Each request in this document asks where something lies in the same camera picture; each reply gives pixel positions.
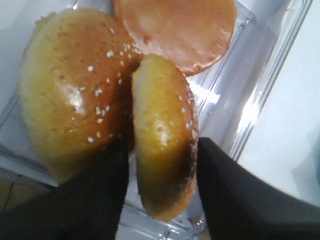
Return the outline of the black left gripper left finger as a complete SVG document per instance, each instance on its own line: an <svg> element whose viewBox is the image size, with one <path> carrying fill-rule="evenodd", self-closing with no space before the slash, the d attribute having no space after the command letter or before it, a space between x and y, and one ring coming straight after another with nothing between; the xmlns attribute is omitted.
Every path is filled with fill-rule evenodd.
<svg viewBox="0 0 320 240"><path fill-rule="evenodd" d="M129 183L127 143L116 140L68 182L0 215L2 240L114 240Z"/></svg>

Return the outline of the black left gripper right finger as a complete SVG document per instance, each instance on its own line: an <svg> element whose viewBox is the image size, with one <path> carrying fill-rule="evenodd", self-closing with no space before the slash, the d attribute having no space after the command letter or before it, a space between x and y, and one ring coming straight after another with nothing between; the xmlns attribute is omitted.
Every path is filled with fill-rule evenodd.
<svg viewBox="0 0 320 240"><path fill-rule="evenodd" d="M197 186L212 240L318 240L320 208L257 178L210 138L198 141Z"/></svg>

